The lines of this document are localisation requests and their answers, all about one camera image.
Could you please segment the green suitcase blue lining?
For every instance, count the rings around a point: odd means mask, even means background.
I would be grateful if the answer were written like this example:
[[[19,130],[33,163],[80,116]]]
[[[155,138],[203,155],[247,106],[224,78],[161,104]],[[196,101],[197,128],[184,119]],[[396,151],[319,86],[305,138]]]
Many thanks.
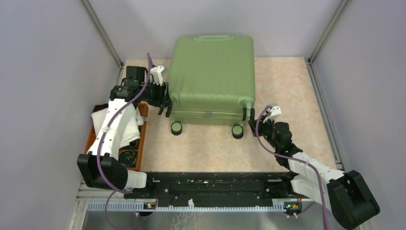
[[[173,106],[171,132],[184,124],[229,126],[244,136],[254,116],[254,42],[249,35],[183,36],[177,39],[167,75]]]

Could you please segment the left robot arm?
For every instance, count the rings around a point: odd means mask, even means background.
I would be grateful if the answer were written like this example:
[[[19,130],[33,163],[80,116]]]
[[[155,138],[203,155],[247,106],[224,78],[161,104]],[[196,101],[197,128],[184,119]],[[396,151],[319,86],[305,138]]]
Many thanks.
[[[160,111],[171,109],[169,84],[163,80],[167,69],[154,64],[148,68],[128,66],[126,69],[128,73],[121,84],[110,91],[106,117],[95,141],[86,154],[78,156],[77,165],[88,187],[123,194],[135,189],[140,197],[148,198],[154,186],[147,181],[147,174],[124,167],[118,161],[118,153],[138,103],[146,102]]]

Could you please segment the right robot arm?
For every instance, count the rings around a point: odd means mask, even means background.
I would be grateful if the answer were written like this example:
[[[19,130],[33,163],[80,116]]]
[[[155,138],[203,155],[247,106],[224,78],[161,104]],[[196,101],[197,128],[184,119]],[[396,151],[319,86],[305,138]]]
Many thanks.
[[[269,143],[272,149],[267,151],[280,166],[289,170],[288,179],[281,184],[284,196],[300,194],[314,200],[347,230],[355,229],[381,212],[359,172],[334,169],[311,158],[293,143],[288,123],[261,118],[250,120],[248,124],[253,136]]]

